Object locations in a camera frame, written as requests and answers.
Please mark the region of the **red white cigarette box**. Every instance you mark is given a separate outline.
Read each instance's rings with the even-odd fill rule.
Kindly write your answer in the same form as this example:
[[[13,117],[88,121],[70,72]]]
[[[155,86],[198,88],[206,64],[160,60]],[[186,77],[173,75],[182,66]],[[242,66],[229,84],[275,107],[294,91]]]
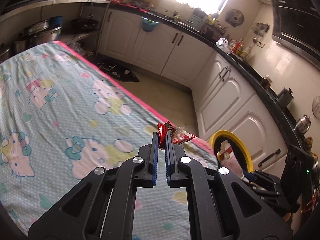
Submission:
[[[244,178],[243,170],[227,140],[221,143],[221,150],[217,153],[217,159],[221,166],[228,168],[240,179]]]

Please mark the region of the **red snack wrapper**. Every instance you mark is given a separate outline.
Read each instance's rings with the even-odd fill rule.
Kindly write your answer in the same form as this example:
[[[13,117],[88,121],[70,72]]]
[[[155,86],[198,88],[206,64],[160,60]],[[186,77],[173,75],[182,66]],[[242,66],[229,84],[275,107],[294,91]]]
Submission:
[[[158,147],[165,148],[165,137],[169,132],[171,137],[171,142],[176,145],[189,142],[192,139],[196,138],[195,135],[188,133],[184,128],[173,126],[169,121],[164,124],[160,122],[157,124],[157,133],[158,133]]]

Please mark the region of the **yellow rimmed trash bin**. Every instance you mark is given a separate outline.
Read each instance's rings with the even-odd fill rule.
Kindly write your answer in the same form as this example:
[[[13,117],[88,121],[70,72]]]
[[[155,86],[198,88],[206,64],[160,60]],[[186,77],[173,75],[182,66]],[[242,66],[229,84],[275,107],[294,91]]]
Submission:
[[[217,157],[221,174],[233,173],[239,179],[246,180],[245,175],[254,171],[253,162],[247,147],[232,132],[219,130],[209,139]]]

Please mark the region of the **steel kettle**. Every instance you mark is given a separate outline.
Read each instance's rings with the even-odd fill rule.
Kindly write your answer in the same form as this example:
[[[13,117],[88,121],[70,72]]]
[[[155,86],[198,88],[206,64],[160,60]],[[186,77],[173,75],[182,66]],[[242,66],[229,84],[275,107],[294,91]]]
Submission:
[[[303,115],[300,119],[297,120],[294,131],[300,134],[305,134],[311,127],[310,117]]]

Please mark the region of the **dark metal canister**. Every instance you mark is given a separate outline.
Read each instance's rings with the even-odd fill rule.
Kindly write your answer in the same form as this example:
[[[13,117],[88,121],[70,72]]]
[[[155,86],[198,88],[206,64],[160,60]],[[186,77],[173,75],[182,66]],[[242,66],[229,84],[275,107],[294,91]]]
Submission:
[[[277,102],[279,103],[281,108],[286,108],[293,99],[294,97],[290,88],[284,87],[277,95]]]

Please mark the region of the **brown glass jar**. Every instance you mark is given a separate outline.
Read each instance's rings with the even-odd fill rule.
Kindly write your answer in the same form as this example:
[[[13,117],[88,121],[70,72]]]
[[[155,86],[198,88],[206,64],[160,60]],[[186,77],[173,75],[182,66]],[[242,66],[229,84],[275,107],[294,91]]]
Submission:
[[[269,89],[272,84],[272,80],[271,80],[270,76],[269,75],[263,76],[261,78],[260,84],[264,89]]]

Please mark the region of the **cartoon print table cloth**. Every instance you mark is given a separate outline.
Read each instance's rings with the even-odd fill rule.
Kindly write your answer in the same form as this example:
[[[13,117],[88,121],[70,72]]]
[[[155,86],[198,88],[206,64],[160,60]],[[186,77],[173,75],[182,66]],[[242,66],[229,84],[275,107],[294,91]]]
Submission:
[[[62,42],[3,61],[1,239],[29,239],[85,176],[137,156],[165,121]]]

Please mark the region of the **black floor mat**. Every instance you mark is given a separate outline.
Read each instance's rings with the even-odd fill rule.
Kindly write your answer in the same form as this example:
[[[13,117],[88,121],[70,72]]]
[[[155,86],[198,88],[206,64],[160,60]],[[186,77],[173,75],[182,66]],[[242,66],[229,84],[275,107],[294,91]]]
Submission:
[[[138,77],[127,67],[112,60],[98,60],[95,65],[108,76],[121,82],[139,82]]]

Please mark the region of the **black range hood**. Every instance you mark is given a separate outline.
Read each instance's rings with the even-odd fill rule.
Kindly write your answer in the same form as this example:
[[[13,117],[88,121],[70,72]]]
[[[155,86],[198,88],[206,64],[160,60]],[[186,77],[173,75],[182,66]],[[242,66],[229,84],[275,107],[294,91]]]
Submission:
[[[319,13],[310,0],[270,0],[272,40],[319,67]]]

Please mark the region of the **blue hanging basket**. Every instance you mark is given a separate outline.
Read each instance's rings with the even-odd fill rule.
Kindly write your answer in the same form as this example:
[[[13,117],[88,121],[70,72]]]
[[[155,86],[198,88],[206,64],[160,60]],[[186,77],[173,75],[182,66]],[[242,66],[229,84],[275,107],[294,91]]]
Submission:
[[[159,22],[152,21],[146,17],[142,17],[141,29],[147,33],[152,32]]]

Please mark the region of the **blue can on shelf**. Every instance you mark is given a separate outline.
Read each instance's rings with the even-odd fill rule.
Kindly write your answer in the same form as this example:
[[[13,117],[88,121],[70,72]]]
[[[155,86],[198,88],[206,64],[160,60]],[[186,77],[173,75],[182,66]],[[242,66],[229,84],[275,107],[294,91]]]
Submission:
[[[49,19],[50,27],[61,27],[63,22],[62,16],[54,16]]]

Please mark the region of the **wall exhaust fan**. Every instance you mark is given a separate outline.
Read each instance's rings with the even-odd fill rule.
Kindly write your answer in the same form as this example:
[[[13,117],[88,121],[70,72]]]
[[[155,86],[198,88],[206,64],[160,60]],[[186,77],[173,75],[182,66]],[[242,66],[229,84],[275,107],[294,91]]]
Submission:
[[[233,28],[236,28],[244,23],[245,17],[240,10],[231,9],[227,11],[225,21],[231,25]]]

